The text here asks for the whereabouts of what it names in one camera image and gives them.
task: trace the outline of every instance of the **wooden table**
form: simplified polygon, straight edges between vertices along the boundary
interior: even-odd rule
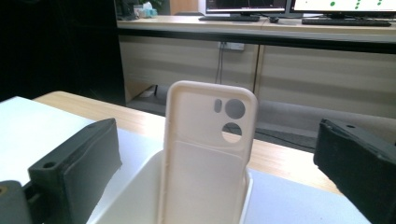
[[[163,140],[165,118],[161,116],[63,91],[48,93],[36,98],[35,101],[87,119],[115,118],[119,128]],[[254,140],[248,167],[341,194],[334,183],[313,163],[313,154],[309,152]]]

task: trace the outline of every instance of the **camera cutout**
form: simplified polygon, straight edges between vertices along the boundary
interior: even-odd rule
[[[245,115],[245,105],[238,99],[231,99],[225,104],[225,113],[231,119],[241,119]]]
[[[237,143],[242,138],[242,130],[239,125],[229,122],[222,128],[222,136],[229,143]]]

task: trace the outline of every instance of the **screw hole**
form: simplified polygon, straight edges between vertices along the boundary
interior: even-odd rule
[[[55,162],[53,161],[47,162],[46,164],[43,165],[44,168],[51,168],[53,166],[55,166]]]

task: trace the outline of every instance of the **floor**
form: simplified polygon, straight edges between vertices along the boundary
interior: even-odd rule
[[[168,87],[166,86],[158,86],[157,90],[155,90],[155,86],[152,86],[128,102],[127,106],[165,116],[167,92]],[[268,101],[260,102],[255,138],[285,147],[314,152],[318,124],[323,118],[353,123],[368,129],[392,144],[396,142],[396,119]],[[239,134],[239,130],[234,127],[228,127],[224,131]]]

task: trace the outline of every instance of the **white surface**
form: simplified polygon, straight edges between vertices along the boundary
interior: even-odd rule
[[[86,125],[89,119],[14,97],[0,103],[0,181],[29,181],[27,169]]]
[[[161,159],[162,151],[150,158],[111,206],[90,223],[156,223]],[[370,223],[344,196],[252,169],[248,172],[254,184],[242,223]]]
[[[22,98],[0,104],[0,181],[28,181],[26,169],[91,120]],[[155,223],[162,143],[118,129],[121,168],[89,223]],[[249,170],[245,223],[369,223],[344,196]]]

